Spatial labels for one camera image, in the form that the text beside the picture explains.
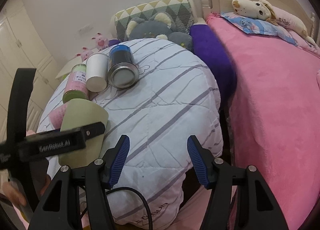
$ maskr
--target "pillow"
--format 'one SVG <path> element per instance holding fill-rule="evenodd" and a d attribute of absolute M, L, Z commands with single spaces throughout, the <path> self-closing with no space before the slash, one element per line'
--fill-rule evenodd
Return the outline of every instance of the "pillow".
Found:
<path fill-rule="evenodd" d="M 297 45 L 297 42 L 289 32 L 281 26 L 275 26 L 259 19 L 240 16 L 234 12 L 221 13 L 221 16 L 247 34 L 278 36 L 292 45 Z"/>
<path fill-rule="evenodd" d="M 305 39 L 303 39 L 301 36 L 299 36 L 296 32 L 294 32 L 293 30 L 287 29 L 287 31 L 289 32 L 289 34 L 295 39 L 295 41 L 297 42 L 297 46 L 303 50 L 306 50 L 310 53 L 312 53 L 313 55 L 317 56 L 320 58 L 320 48 L 319 46 L 314 46 L 312 44 L 310 44 L 309 42 L 307 42 Z"/>
<path fill-rule="evenodd" d="M 204 61 L 217 81 L 221 98 L 220 109 L 223 109 L 235 92 L 237 84 L 236 72 L 228 54 L 208 25 L 193 25 L 190 35 L 193 40 L 193 53 Z"/>
<path fill-rule="evenodd" d="M 158 12 L 168 13 L 178 32 L 188 33 L 193 24 L 193 15 L 190 2 L 188 0 L 157 0 L 150 3 L 138 5 L 116 13 L 114 23 L 116 26 L 117 37 L 124 41 L 124 34 L 128 23 L 134 17 L 149 20 Z"/>

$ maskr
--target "wall outlet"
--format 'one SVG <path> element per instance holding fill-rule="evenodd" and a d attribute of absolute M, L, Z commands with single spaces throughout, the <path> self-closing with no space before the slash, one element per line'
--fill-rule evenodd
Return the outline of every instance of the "wall outlet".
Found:
<path fill-rule="evenodd" d="M 79 37 L 82 37 L 83 35 L 87 34 L 88 32 L 90 32 L 91 30 L 93 29 L 93 27 L 91 25 L 87 25 L 87 26 L 84 26 L 82 28 L 80 28 L 78 30 L 78 35 Z"/>

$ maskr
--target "black cable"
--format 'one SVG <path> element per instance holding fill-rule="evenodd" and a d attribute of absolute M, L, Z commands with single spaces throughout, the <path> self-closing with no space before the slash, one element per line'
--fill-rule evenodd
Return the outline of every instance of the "black cable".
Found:
<path fill-rule="evenodd" d="M 144 196 L 136 189 L 131 188 L 131 187 L 118 187 L 112 190 L 109 190 L 108 192 L 106 192 L 106 195 L 117 192 L 117 191 L 121 191 L 121 190 L 128 190 L 128 191 L 132 191 L 134 193 L 136 193 L 139 198 L 141 199 L 146 211 L 147 211 L 147 216 L 148 216 L 148 223 L 149 223 L 149 230 L 153 230 L 153 223 L 152 223 L 152 215 L 151 215 L 151 211 L 150 211 L 150 207 L 148 205 L 148 202 L 146 201 L 146 199 L 144 198 Z"/>
<path fill-rule="evenodd" d="M 83 218 L 84 214 L 85 214 L 87 211 L 88 211 L 88 207 L 86 207 L 86 208 L 83 210 L 83 212 L 81 213 L 80 218 Z"/>

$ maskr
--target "black strap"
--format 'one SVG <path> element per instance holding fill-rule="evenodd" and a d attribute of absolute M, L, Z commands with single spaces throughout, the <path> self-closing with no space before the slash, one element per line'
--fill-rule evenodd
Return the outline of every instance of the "black strap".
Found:
<path fill-rule="evenodd" d="M 30 207 L 35 211 L 39 203 L 33 186 L 29 163 L 22 163 L 17 155 L 17 143 L 26 137 L 28 102 L 33 90 L 34 68 L 18 68 L 13 80 L 7 118 L 7 140 L 11 153 L 11 161 L 15 166 L 9 169 L 10 175 L 23 185 Z"/>

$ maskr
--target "pink blanket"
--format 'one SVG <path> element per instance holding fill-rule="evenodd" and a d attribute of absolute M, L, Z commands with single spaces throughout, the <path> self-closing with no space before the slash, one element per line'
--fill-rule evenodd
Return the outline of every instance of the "pink blanket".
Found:
<path fill-rule="evenodd" d="M 276 37 L 247 35 L 209 16 L 234 62 L 230 107 L 236 165 L 254 164 L 277 198 L 290 230 L 320 193 L 320 59 Z"/>

